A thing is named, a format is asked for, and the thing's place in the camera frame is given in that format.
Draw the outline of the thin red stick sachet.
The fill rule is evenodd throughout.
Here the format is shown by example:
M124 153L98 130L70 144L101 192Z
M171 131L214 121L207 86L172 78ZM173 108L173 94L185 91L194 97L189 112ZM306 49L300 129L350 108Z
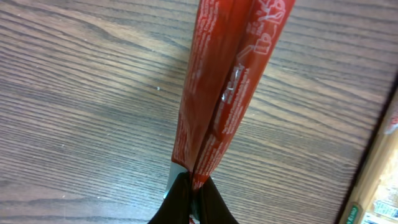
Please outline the thin red stick sachet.
M168 186L207 181L227 151L293 0L201 0L178 112Z

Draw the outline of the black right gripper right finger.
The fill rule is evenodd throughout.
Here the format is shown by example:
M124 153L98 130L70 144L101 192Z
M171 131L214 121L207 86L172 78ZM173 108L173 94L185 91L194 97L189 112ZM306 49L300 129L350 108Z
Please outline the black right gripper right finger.
M211 177L198 191L197 206L200 224L239 224L226 206Z

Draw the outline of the long orange noodle packet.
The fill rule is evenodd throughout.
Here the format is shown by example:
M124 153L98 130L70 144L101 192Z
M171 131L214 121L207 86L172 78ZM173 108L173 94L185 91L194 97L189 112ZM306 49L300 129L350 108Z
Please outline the long orange noodle packet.
M397 93L338 224L397 224Z

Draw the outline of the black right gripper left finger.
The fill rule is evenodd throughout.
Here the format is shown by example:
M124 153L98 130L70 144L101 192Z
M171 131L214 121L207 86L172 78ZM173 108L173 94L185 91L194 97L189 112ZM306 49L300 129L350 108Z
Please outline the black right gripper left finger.
M190 223L190 175L180 173L162 205L148 224Z

